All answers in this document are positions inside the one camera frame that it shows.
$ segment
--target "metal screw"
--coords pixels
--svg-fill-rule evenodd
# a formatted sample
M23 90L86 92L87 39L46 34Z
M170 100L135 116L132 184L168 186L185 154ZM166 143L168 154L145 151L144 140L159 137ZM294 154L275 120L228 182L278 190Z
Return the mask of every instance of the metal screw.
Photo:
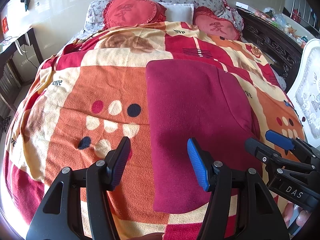
M222 164L221 161L215 161L215 162L213 163L213 165L216 166L216 167L221 167L223 164Z
M257 171L254 168L249 168L248 171L249 171L250 174L256 174L257 173Z
M62 169L62 173L63 174L66 174L66 173L68 173L70 171L70 168L69 167L64 167L63 169Z
M99 161L96 162L96 165L97 165L98 167L101 167L101 166L103 166L104 164L105 164L105 162L104 162L103 160L99 160Z

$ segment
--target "heart-shaped pillow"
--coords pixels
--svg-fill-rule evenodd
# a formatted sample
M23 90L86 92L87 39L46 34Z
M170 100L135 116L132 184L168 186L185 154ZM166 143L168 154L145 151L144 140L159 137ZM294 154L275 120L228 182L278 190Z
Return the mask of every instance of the heart-shaped pillow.
M116 26L134 26L163 22L166 8L152 0L112 0L103 11L104 30Z
M219 18L207 7L201 6L195 10L193 24L207 34L223 37L227 40L238 40L240 34L233 23Z

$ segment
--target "chinese character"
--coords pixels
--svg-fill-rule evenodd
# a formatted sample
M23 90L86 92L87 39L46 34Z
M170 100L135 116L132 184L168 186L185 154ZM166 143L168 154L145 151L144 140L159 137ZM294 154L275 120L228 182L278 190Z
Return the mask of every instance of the chinese character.
M223 32L221 30L221 28L223 27L223 25L219 22L215 22L215 23L210 23L209 26L214 26L212 29L210 29L210 31L214 32L214 31L219 31L222 32L223 34L226 34L225 32Z
M126 12L131 11L133 5L132 4L124 4L124 5L119 5L117 7L117 9L119 10L119 12L117 14L115 14L115 16L121 16L121 19L123 22L125 22L125 17L124 15L126 14Z

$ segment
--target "patterned blanket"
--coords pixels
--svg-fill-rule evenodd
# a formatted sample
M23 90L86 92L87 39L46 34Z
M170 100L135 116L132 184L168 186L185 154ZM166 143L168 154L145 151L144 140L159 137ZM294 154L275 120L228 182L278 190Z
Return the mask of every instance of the patterned blanket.
M112 28L85 42L75 41L43 62L10 125L4 176L26 222L63 167L89 167L128 136L132 151L122 181L108 192L121 239L152 232L165 232L165 240L196 239L207 205L185 214L153 211L145 67L161 59L214 63L232 73L257 116L260 140L294 159L264 137L269 129L290 137L304 135L289 99L254 45L207 35L182 22ZM84 231L90 236L85 190L81 208ZM233 196L230 221L235 214ZM230 226L226 234L232 233Z

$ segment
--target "pillow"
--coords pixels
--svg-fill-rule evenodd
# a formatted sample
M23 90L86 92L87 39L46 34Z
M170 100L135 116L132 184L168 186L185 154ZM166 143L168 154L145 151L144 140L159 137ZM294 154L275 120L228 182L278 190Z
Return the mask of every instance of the pillow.
M84 30L86 32L101 30L103 28L103 10L110 1L111 0L94 0L89 4L84 22Z
M193 20L193 3L167 3L160 2L161 5L167 8L165 16L168 22L186 22L192 24Z
M236 26L238 31L242 31L244 27L243 19L240 16L240 14L237 12L236 9L232 8L228 3L227 0L221 0L224 3L225 11L231 12L232 18L233 18L233 25Z
M163 22L166 20L165 10L152 0L112 0L103 11L103 29Z
M237 40L239 31L233 23L224 18L219 18L207 7L201 6L195 9L193 24L198 25L201 31L207 34L223 37L227 40Z

